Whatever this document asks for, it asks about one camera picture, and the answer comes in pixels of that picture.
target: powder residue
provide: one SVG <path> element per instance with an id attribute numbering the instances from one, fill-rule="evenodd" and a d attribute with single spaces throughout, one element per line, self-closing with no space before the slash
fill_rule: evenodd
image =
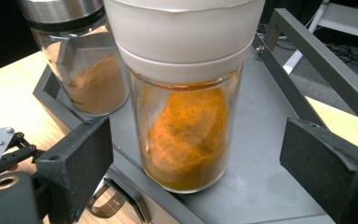
<path id="1" fill-rule="evenodd" d="M 168 188 L 199 188 L 224 170 L 228 105 L 220 88 L 171 92 L 143 148 L 146 171 Z"/>
<path id="2" fill-rule="evenodd" d="M 65 89 L 76 109 L 92 115 L 112 112 L 127 97 L 124 77 L 114 54 L 83 69 Z"/>

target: jar lid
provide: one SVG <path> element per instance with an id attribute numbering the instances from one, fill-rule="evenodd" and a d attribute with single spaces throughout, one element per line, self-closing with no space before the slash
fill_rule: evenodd
<path id="1" fill-rule="evenodd" d="M 103 0 L 17 0 L 23 17 L 38 23 L 74 21 L 103 7 Z"/>
<path id="2" fill-rule="evenodd" d="M 187 83 L 216 79 L 243 64 L 264 3 L 104 0 L 104 8 L 120 55 L 133 71 Z"/>

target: silver metal lid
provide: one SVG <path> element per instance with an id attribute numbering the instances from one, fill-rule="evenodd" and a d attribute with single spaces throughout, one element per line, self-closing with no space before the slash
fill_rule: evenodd
<path id="1" fill-rule="evenodd" d="M 58 23 L 87 17 L 103 7 L 103 0 L 17 0 L 24 18 Z"/>

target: metal clamp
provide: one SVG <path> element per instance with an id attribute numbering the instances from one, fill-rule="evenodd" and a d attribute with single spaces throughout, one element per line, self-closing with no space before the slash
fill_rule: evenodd
<path id="1" fill-rule="evenodd" d="M 87 204 L 88 210 L 96 217 L 109 218 L 114 216 L 118 210 L 124 205 L 126 200 L 117 192 L 104 205 L 100 207 L 94 206 L 98 199 L 110 188 L 103 180 L 102 186 L 95 192 Z"/>

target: glass jar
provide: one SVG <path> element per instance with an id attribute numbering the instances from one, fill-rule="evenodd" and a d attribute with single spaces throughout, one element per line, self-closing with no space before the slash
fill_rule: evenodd
<path id="1" fill-rule="evenodd" d="M 241 67 L 265 1 L 103 1 L 129 70 L 144 170 L 171 192 L 208 188 L 227 167 Z"/>
<path id="2" fill-rule="evenodd" d="M 109 114 L 125 103 L 129 91 L 127 71 L 110 31 L 103 2 L 93 0 L 94 4 L 86 6 L 87 10 L 78 12 L 76 4 L 86 1 L 67 2 L 18 1 L 34 40 L 74 108 L 92 117 Z M 46 8 L 47 12 L 35 15 L 35 7 Z M 64 8 L 64 13 L 51 12 L 51 7 Z"/>
<path id="3" fill-rule="evenodd" d="M 211 186 L 227 166 L 241 67 L 201 83 L 161 83 L 129 71 L 145 172 L 172 192 Z"/>

